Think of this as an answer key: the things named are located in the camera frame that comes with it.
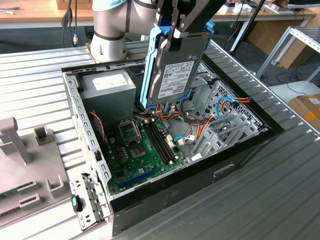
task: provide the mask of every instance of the green circuit board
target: green circuit board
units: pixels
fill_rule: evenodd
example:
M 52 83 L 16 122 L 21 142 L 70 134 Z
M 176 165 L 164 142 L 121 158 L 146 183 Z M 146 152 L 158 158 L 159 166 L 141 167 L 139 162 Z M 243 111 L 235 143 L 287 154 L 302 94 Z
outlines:
M 164 123 L 158 119 L 154 124 L 165 140 L 169 132 Z M 138 124 L 138 129 L 141 134 L 139 143 L 133 142 L 125 145 L 119 131 L 112 135 L 114 142 L 109 141 L 107 164 L 112 175 L 108 182 L 111 195 L 118 194 L 188 163 L 184 154 L 175 148 L 172 150 L 175 161 L 171 164 L 165 164 L 146 133 L 145 126 Z
M 18 194 L 18 189 L 24 188 L 24 187 L 26 187 L 26 186 L 28 186 L 28 185 L 30 185 L 32 183 L 33 183 L 32 181 L 31 182 L 27 182 L 27 183 L 25 183 L 23 185 L 17 186 L 17 187 L 15 187 L 13 189 L 10 189 L 8 191 L 1 192 L 0 193 L 0 201 Z

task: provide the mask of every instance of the hard drive label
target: hard drive label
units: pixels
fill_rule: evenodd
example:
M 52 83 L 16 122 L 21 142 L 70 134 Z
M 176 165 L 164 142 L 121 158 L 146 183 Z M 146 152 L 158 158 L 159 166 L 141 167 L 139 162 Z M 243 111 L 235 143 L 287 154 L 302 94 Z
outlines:
M 165 66 L 158 98 L 180 94 L 185 90 L 195 61 L 186 61 Z

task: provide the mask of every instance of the white label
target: white label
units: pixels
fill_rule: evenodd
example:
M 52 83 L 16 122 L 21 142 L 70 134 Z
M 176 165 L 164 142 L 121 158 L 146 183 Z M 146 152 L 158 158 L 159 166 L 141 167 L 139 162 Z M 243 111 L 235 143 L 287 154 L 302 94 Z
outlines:
M 310 100 L 313 104 L 320 104 L 320 101 L 318 100 L 318 98 L 309 98 L 309 100 Z
M 119 87 L 119 86 L 124 86 L 124 85 L 128 84 L 125 77 L 122 74 L 97 77 L 97 78 L 93 79 L 92 82 L 93 82 L 95 89 L 97 91 L 115 88 L 115 87 Z
M 183 93 L 195 61 L 165 66 L 158 98 Z
M 200 159 L 200 158 L 202 158 L 201 153 L 198 153 L 198 154 L 194 155 L 194 156 L 191 158 L 191 160 L 192 160 L 192 161 L 195 161 L 195 160 L 198 160 L 198 159 Z

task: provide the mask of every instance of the aluminum table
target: aluminum table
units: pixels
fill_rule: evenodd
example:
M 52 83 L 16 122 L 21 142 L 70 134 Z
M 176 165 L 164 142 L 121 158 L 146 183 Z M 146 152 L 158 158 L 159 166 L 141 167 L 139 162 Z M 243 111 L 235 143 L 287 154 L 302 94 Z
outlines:
M 130 42 L 131 55 L 147 42 Z M 212 42 L 206 54 L 286 130 L 246 167 L 141 222 L 116 239 L 315 239 L 320 234 L 320 133 Z M 20 135 L 53 129 L 70 179 L 88 166 L 60 68 L 92 63 L 85 47 L 0 55 L 0 118 Z M 81 232 L 67 199 L 0 229 L 0 239 L 106 239 L 106 223 Z

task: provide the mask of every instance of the metal rail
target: metal rail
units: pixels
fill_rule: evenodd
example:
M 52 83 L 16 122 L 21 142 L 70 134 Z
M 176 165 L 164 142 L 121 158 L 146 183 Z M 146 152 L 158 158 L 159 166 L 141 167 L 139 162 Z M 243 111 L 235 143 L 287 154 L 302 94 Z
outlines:
M 276 60 L 274 60 L 275 55 L 278 53 L 278 51 L 283 47 L 283 45 L 286 43 L 289 36 L 292 35 L 294 38 L 299 39 L 318 53 L 320 53 L 320 27 L 319 26 L 289 26 L 287 30 L 284 32 L 268 58 L 265 60 L 261 68 L 256 74 L 256 78 L 260 79 L 262 75 L 265 73 L 266 68 L 270 63 L 273 65 L 276 65 L 282 57 L 287 53 L 289 50 L 289 45 L 287 44 L 285 48 L 282 50 L 280 55 L 277 57 Z M 314 73 L 311 74 L 311 76 L 307 79 L 307 81 L 311 81 L 317 73 L 320 72 L 320 67 L 318 67 Z

